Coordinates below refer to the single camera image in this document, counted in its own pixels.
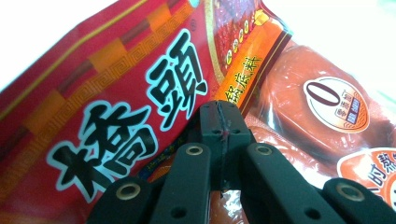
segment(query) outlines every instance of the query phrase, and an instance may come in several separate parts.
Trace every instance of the circular zero logo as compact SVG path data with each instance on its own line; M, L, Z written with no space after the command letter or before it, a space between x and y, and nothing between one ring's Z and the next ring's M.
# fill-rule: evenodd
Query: circular zero logo
M312 113L326 126L341 133L358 133L369 125L368 107L361 93L337 77L320 77L304 84Z

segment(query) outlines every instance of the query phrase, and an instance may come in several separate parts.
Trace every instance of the plastic packaging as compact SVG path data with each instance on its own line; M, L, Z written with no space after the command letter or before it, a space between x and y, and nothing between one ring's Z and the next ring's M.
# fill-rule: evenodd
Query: plastic packaging
M396 120L372 95L311 48L294 45L276 61L251 113L320 164L317 175L358 181L395 209ZM321 188L309 162L295 167Z
M120 0L83 21L1 92L0 222L84 223L117 179L154 178L201 104L247 113L289 39L257 0Z

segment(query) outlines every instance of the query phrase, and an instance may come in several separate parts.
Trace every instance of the chinese characters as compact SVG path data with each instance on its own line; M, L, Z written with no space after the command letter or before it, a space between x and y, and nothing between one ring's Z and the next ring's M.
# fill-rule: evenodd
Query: chinese characters
M137 161L153 156L157 138L146 124L151 108L131 110L126 103L107 101L88 105L79 129L79 146L62 141L49 153L49 165L61 170L56 188L75 185L87 202L104 191L116 178L130 173Z
M336 109L335 115L341 119L345 119L349 123L356 124L361 102L345 91L342 94L342 99L343 101L341 101Z
M242 63L244 66L244 71L242 73L234 74L234 80L236 82L236 87L230 85L228 90L225 92L227 101L237 104L242 94L245 92L245 89L248 86L249 81L253 77L254 70L258 67L257 62L260 59L256 57L249 58L246 57L245 61Z
M207 84L188 30L183 29L167 54L150 67L146 80L148 98L164 117L163 132L172 128L178 112L186 111L186 119L191 117L196 95L206 95Z

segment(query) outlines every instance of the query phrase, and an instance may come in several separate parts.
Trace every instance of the orange stripe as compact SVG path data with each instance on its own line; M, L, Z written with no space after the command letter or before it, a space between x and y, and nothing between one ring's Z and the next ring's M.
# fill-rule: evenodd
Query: orange stripe
M40 74L38 78L32 82L31 85L29 85L9 106L6 107L1 113L0 113L0 120L4 119L11 111L18 106L35 88L40 85L41 82L43 82L61 63L66 60L72 54L76 49L78 49L81 45L83 45L85 42L89 41L91 38L93 38L96 35L99 35L102 33L105 29L116 23L117 21L121 20L125 16L129 15L133 11L135 11L137 8L142 6L144 3L146 3L147 0L140 0L133 6L127 8L125 11L121 12L118 16L113 18L111 21L103 24L96 30L92 31L91 33L84 35L81 39L79 39L70 49L68 49L59 59L55 61L55 63L51 64L49 68L44 71L44 73Z
M0 212L0 223L19 223L19 224L49 224L55 223L42 217L31 217L23 214Z
M12 190L17 187L18 183L21 182L40 156L48 150L51 141L66 122L69 121L93 96L112 85L122 75L125 75L127 71L150 55L150 53L169 36L162 33L163 29L167 31L167 34L172 34L192 12L193 8L186 2L173 15L171 20L160 27L155 33L147 36L140 44L132 48L127 55L122 56L118 61L111 64L105 71L90 78L78 87L78 89L64 102L62 107L58 109L58 112L43 125L41 130L39 130L39 134L35 136L23 151L17 155L15 161L0 175L0 186L2 188L0 190L0 204L3 203ZM140 51L141 55L135 53L139 49L142 49Z
M38 132L64 104L64 98L57 91L51 91L40 106L23 122L33 134Z
M160 28L164 23L171 19L172 15L169 11L169 7L167 4L162 4L155 11L151 12L148 15L148 23L151 28L151 31L156 31Z
M125 54L125 47L119 39L115 39L104 48L90 56L90 61L96 71L103 72Z

